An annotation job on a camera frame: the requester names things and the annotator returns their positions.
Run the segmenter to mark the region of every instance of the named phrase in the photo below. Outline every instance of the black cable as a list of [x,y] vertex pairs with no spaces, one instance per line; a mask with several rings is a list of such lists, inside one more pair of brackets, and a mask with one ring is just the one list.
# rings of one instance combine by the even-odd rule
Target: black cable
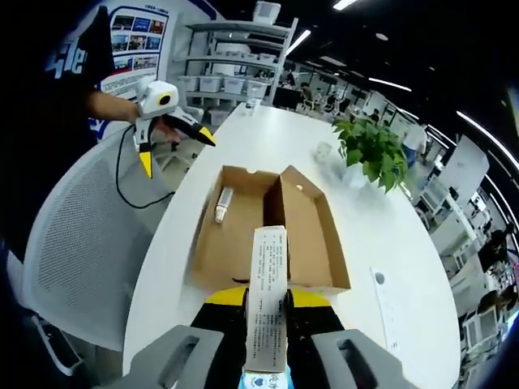
[[124,194],[122,194],[121,189],[119,188],[119,163],[121,161],[122,143],[124,142],[124,137],[126,136],[126,134],[129,130],[133,130],[133,129],[135,129],[135,125],[132,124],[131,126],[128,126],[128,128],[126,128],[124,130],[124,133],[122,134],[122,137],[121,137],[121,143],[119,144],[119,151],[117,154],[117,163],[115,165],[115,186],[117,187],[117,192],[119,193],[119,196],[121,196],[122,201],[124,201],[126,204],[128,204],[132,208],[145,209],[145,208],[149,207],[150,205],[157,204],[157,203],[160,203],[161,201],[166,200],[168,197],[174,195],[175,192],[169,192],[166,196],[164,196],[158,200],[152,201],[151,203],[148,203],[146,205],[134,205],[134,204],[130,203],[126,197],[124,197]]

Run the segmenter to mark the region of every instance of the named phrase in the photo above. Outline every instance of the yellow and white device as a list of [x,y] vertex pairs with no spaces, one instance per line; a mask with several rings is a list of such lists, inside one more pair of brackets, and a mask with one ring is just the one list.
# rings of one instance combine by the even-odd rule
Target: yellow and white device
[[178,106],[178,89],[173,84],[159,81],[153,76],[143,77],[136,92],[139,118],[135,122],[135,148],[150,178],[153,174],[150,136],[159,118],[189,138],[209,146],[217,145],[208,128]]

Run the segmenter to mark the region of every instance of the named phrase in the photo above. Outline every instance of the open cardboard box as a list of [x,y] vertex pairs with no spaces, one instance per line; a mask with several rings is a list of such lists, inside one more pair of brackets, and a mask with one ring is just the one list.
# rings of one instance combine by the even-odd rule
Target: open cardboard box
[[[217,224],[215,207],[225,186],[233,187],[234,194],[223,223]],[[282,174],[222,168],[195,249],[195,280],[214,290],[247,282],[251,277],[254,231],[269,225],[286,228],[290,283],[327,293],[350,288],[328,201],[293,166]]]

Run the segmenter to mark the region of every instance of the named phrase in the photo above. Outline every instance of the round white table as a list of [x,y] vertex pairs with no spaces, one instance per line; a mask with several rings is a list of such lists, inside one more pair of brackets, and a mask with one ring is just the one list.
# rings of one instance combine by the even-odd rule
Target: round white table
[[172,198],[144,260],[124,341],[123,373],[133,356],[178,324],[190,324],[208,293],[195,287],[189,262],[204,205],[222,165],[281,173],[295,166],[327,196],[345,253],[352,289],[331,298],[345,328],[386,347],[371,267],[391,283],[398,357],[417,387],[450,389],[460,368],[456,307],[442,263],[400,189],[349,188],[323,173],[312,153],[319,142],[338,146],[328,123],[297,113],[243,105],[216,133]]

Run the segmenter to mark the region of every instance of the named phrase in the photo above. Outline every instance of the green leaves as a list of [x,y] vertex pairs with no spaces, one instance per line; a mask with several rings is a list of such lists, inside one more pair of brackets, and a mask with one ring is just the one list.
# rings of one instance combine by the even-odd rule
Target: green leaves
[[357,162],[360,162],[360,159],[362,158],[362,152],[360,150],[352,150],[346,154],[346,166],[354,165]]
[[407,162],[396,135],[366,119],[354,124],[337,120],[333,125],[341,142],[339,154],[347,166],[361,163],[369,181],[379,179],[379,187],[384,186],[386,193],[404,180]]

